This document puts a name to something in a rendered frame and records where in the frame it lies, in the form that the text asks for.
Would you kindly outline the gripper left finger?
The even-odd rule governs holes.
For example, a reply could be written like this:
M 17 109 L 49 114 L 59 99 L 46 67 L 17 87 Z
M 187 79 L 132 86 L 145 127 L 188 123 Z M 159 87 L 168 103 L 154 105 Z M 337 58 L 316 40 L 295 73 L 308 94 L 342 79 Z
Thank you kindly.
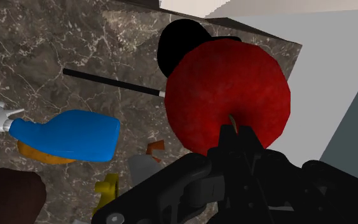
M 237 132 L 222 125 L 218 146 L 189 153 L 99 209 L 92 224 L 184 224 L 229 194 L 223 166 Z

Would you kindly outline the yellow curved object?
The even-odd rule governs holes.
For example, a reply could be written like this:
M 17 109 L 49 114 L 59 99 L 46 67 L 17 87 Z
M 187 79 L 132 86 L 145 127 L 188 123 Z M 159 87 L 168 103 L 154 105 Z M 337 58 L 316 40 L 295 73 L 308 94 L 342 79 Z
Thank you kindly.
M 109 173 L 103 181 L 96 182 L 94 192 L 100 194 L 97 206 L 93 209 L 93 215 L 102 207 L 118 197 L 119 191 L 119 175 L 117 173 Z

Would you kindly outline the blue spray bottle white nozzle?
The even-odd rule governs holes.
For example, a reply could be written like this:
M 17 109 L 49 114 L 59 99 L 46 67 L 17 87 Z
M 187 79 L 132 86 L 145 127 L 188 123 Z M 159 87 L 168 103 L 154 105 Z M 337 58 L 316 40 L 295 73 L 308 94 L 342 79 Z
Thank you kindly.
M 5 109 L 0 102 L 0 132 L 43 153 L 89 162 L 108 162 L 115 152 L 120 121 L 91 111 L 64 111 L 45 123 L 11 119 L 23 109 Z

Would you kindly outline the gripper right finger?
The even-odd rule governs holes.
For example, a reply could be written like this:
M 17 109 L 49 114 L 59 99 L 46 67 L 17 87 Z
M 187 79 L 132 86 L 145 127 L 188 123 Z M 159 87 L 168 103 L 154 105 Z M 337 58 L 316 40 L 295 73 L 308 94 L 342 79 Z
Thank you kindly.
M 292 207 L 280 224 L 358 224 L 357 177 L 319 160 L 297 167 L 263 148 L 251 127 L 241 126 L 238 136 L 267 204 Z

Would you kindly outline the dark brown rounded object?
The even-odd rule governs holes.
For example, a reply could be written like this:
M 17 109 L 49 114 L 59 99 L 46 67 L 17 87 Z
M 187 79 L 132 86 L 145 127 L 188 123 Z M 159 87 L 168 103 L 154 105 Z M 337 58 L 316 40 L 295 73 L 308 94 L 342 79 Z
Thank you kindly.
M 35 224 L 45 202 L 38 174 L 0 168 L 0 224 Z

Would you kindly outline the red apple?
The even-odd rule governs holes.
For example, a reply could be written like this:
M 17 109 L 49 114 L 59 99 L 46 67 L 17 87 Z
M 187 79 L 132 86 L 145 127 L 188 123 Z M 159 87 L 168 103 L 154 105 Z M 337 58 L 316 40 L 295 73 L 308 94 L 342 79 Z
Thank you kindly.
M 222 125 L 250 126 L 264 148 L 283 133 L 291 91 L 261 47 L 218 39 L 188 52 L 167 78 L 165 109 L 182 146 L 206 154 Z

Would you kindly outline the black stick with white tip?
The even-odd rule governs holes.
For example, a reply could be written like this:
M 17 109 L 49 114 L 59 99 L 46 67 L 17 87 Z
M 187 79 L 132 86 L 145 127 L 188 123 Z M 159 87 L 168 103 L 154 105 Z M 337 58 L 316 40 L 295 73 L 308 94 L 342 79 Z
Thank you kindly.
M 81 79 L 88 80 L 88 81 L 94 81 L 97 83 L 103 83 L 103 84 L 111 85 L 114 87 L 125 88 L 125 89 L 133 90 L 136 92 L 140 92 L 143 94 L 149 94 L 149 95 L 154 95 L 154 96 L 158 96 L 158 97 L 165 97 L 165 92 L 161 91 L 161 90 L 144 87 L 144 86 L 140 86 L 140 85 L 135 85 L 135 84 L 127 83 L 124 81 L 113 80 L 110 78 L 105 78 L 105 77 L 97 76 L 94 74 L 88 74 L 88 73 L 75 71 L 75 70 L 67 69 L 67 68 L 63 68 L 62 73 L 64 75 L 81 78 Z

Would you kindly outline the orange flat object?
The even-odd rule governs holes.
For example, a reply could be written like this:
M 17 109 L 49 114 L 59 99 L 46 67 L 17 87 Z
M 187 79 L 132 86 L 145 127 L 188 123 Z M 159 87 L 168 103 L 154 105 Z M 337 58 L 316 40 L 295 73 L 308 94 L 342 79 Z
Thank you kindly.
M 21 155 L 45 164 L 69 164 L 75 162 L 74 159 L 62 158 L 47 153 L 43 153 L 42 151 L 34 149 L 24 144 L 21 141 L 17 141 L 17 148 L 18 148 L 18 152 Z

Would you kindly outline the grey and orange bottle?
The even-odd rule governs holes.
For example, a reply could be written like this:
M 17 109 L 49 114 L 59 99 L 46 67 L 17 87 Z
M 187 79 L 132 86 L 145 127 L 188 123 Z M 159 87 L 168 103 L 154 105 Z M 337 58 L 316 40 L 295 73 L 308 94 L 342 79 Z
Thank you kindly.
M 164 150 L 164 140 L 149 143 L 143 154 L 133 155 L 128 160 L 132 186 L 150 178 L 162 169 L 161 160 L 153 155 L 155 150 Z

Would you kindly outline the black round object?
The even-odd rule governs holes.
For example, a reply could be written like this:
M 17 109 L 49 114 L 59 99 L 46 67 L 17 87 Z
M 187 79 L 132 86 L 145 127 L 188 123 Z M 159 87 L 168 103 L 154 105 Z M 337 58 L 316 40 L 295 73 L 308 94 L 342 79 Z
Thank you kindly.
M 241 41 L 237 36 L 211 36 L 197 21 L 179 19 L 169 23 L 158 41 L 157 63 L 163 75 L 168 78 L 182 58 L 190 51 L 208 41 L 232 39 Z

